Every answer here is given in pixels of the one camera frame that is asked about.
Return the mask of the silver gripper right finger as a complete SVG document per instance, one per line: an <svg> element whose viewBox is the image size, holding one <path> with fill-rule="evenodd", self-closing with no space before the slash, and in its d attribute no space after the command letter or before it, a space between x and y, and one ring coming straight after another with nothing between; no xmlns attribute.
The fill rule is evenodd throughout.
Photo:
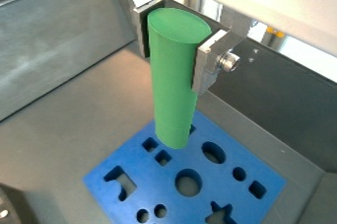
<svg viewBox="0 0 337 224"><path fill-rule="evenodd" d="M215 84L219 72L234 72L240 57L232 52L248 36L254 19L238 11L223 7L222 29L202 43L196 50L192 90L202 96Z"/></svg>

